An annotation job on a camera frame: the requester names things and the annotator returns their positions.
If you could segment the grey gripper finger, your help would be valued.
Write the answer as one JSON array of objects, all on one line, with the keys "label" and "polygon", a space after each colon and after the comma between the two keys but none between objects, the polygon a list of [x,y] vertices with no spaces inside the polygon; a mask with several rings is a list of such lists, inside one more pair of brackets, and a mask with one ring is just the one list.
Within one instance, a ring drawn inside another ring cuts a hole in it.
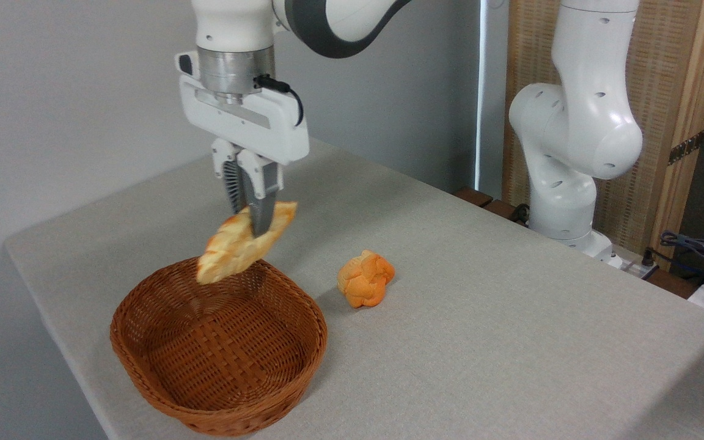
[{"label": "grey gripper finger", "polygon": [[232,211],[237,214],[247,206],[243,189],[243,172],[237,161],[242,148],[218,137],[212,143],[211,150],[213,172],[223,181]]},{"label": "grey gripper finger", "polygon": [[282,165],[250,150],[238,153],[237,164],[242,172],[246,205],[251,213],[252,234],[260,237],[270,229],[277,193],[284,188]]}]

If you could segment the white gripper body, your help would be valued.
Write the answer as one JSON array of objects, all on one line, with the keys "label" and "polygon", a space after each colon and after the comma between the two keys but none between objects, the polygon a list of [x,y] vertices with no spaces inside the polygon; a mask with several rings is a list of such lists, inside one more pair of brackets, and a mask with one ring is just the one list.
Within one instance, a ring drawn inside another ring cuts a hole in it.
[{"label": "white gripper body", "polygon": [[307,122],[296,98],[268,89],[230,102],[204,89],[196,52],[174,58],[185,117],[196,127],[281,165],[305,158],[310,150]]}]

